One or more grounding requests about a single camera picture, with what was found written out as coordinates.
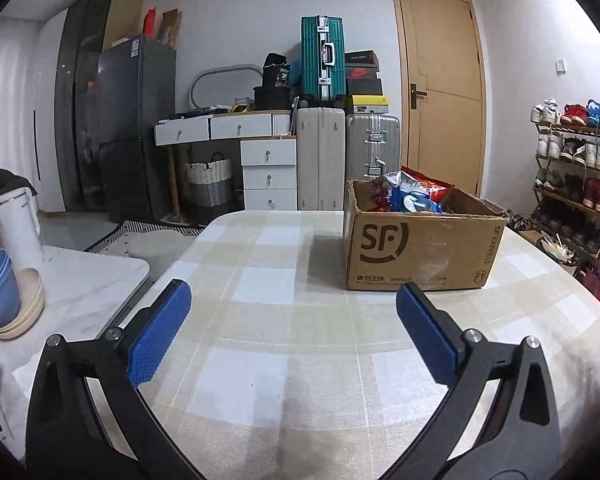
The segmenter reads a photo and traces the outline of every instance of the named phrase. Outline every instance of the sf express box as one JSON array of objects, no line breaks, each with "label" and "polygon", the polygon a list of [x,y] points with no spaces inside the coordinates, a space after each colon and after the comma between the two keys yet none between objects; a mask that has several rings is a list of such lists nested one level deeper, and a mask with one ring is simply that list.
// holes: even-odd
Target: sf express box
[{"label": "sf express box", "polygon": [[346,286],[397,290],[480,288],[491,272],[505,221],[476,197],[451,189],[452,213],[377,213],[374,184],[349,180],[343,224]]}]

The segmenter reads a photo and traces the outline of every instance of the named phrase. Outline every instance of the sf logo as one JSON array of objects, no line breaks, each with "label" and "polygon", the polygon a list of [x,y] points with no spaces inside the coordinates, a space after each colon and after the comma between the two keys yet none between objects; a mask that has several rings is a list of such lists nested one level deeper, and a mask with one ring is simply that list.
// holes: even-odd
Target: sf logo
[{"label": "sf logo", "polygon": [[368,240],[368,243],[360,245],[361,249],[365,251],[377,249],[380,253],[390,251],[390,254],[376,258],[360,254],[360,260],[368,264],[386,264],[394,261],[404,251],[409,238],[409,226],[401,223],[399,227],[383,225],[378,229],[377,225],[367,224],[362,229],[362,237]]}]

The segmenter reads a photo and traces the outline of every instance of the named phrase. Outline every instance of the window curtain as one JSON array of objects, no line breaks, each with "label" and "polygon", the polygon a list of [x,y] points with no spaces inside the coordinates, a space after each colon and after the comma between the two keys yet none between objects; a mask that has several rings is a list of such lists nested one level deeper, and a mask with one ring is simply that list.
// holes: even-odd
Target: window curtain
[{"label": "window curtain", "polygon": [[31,182],[35,51],[42,24],[0,18],[0,168]]}]

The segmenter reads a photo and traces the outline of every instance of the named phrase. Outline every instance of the wooden door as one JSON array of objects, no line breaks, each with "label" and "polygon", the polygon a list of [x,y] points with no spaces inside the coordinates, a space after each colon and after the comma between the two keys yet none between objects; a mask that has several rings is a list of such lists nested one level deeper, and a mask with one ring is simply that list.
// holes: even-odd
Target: wooden door
[{"label": "wooden door", "polygon": [[[485,93],[472,2],[394,3],[402,66],[402,161],[479,194]],[[413,102],[413,89],[426,95],[418,94]]]}]

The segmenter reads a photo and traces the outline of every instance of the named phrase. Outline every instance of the white pitcher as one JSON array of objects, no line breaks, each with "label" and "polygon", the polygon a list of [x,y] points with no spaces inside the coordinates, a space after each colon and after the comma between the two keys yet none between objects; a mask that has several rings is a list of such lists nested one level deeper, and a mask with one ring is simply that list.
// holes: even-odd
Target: white pitcher
[{"label": "white pitcher", "polygon": [[0,195],[0,236],[14,270],[40,270],[45,261],[40,244],[40,223],[28,187]]}]

